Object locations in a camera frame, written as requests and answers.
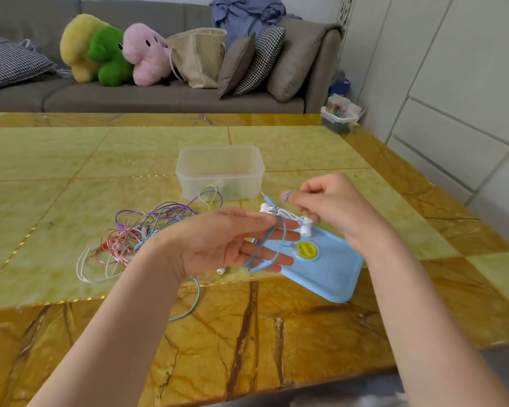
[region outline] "empty transparent container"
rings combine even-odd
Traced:
[[[188,200],[208,185],[217,187],[224,200],[256,198],[264,171],[260,151],[251,145],[187,147],[180,151],[175,169],[183,197]]]

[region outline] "tote bag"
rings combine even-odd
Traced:
[[[199,28],[167,39],[171,69],[192,88],[217,88],[225,54],[226,30]]]

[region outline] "person's left hand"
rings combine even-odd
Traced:
[[[298,223],[284,220],[286,239],[298,241],[300,234],[294,231]],[[173,250],[173,260],[185,276],[194,276],[229,265],[243,266],[258,248],[245,238],[263,239],[266,232],[278,222],[271,214],[224,207],[180,221],[159,231],[146,243],[153,249]],[[283,221],[270,239],[283,239]],[[263,259],[271,260],[275,252],[262,247],[253,266]],[[280,254],[266,271],[280,271],[282,265],[292,265],[294,259]]]

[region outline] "marble table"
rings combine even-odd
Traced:
[[[0,114],[0,406],[28,403],[109,293],[112,282],[80,282],[75,263],[115,212],[181,200],[179,150],[228,144],[260,149],[262,190],[273,198],[343,171],[406,239],[469,340],[509,343],[509,242],[362,127],[338,136],[313,115],[8,113]],[[169,324],[140,406],[395,367],[367,269],[345,304],[244,269],[203,285],[195,312]],[[185,283],[172,314],[195,296]]]

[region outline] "bag handle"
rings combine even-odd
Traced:
[[[172,61],[172,59],[171,59],[171,52],[172,52],[172,51],[174,51],[174,48],[173,48],[173,47],[171,47],[171,48],[170,48],[170,66],[171,66],[171,71],[174,73],[174,75],[177,77],[177,79],[178,79],[178,80],[181,80],[181,81],[183,81],[183,82],[187,82],[187,81],[186,81],[186,80],[185,80],[182,76],[181,76],[181,77],[179,77],[179,76],[178,76],[178,74],[177,74],[177,73],[175,72],[175,70],[174,70],[174,62],[173,62],[173,61]]]

